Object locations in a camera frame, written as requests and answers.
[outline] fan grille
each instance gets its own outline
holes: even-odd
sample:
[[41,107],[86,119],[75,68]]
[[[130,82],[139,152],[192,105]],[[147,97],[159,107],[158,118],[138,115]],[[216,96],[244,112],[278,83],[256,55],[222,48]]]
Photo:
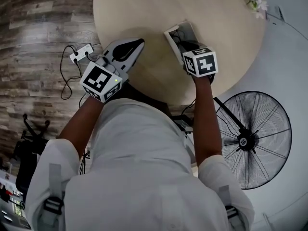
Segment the fan grille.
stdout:
[[224,105],[248,130],[256,133],[257,143],[256,153],[239,149],[239,127],[219,108],[222,154],[242,189],[262,186],[279,173],[289,155],[292,143],[289,117],[277,100],[262,92],[239,93]]

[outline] electric fan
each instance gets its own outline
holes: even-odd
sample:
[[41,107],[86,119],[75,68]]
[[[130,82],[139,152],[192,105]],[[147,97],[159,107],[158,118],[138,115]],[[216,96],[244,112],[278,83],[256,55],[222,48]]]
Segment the electric fan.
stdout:
[[234,95],[220,105],[217,117],[222,155],[242,189],[272,180],[285,164],[292,143],[289,117],[273,97],[258,91]]

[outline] table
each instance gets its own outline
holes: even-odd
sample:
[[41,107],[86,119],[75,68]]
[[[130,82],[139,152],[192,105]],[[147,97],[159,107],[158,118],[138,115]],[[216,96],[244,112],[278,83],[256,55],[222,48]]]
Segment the table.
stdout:
[[219,70],[212,84],[215,97],[246,73],[265,30],[265,20],[256,19],[244,0],[94,0],[93,13],[103,48],[119,38],[145,40],[145,48],[129,72],[130,83],[173,105],[190,104],[195,86],[163,32],[187,20],[198,40],[213,47]]

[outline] floor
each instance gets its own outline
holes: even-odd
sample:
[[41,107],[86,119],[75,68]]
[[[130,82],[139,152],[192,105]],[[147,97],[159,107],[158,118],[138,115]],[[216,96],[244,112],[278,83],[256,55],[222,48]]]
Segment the floor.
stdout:
[[[8,161],[20,140],[23,114],[39,128],[50,120],[47,139],[55,138],[78,109],[84,91],[72,80],[72,97],[60,98],[64,82],[60,60],[68,44],[77,49],[94,46],[93,57],[102,51],[95,31],[92,0],[0,0],[0,157]],[[63,59],[66,78],[77,76]],[[79,62],[82,72],[88,61]],[[178,114],[183,107],[171,107]],[[18,173],[18,165],[13,168]]]

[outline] chair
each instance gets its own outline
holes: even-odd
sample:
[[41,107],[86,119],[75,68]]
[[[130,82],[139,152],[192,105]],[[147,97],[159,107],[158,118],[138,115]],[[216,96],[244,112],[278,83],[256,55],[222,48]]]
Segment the chair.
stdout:
[[16,178],[16,188],[18,191],[23,193],[24,202],[26,200],[26,194],[34,174],[34,171],[37,167],[37,155],[42,155],[46,143],[48,140],[44,139],[42,136],[47,130],[50,122],[45,121],[45,127],[41,130],[39,134],[30,127],[27,123],[27,115],[23,115],[24,124],[28,128],[31,136],[26,135],[26,131],[23,131],[21,139],[23,141],[18,141],[14,149],[13,158],[20,158],[20,167],[19,172]]

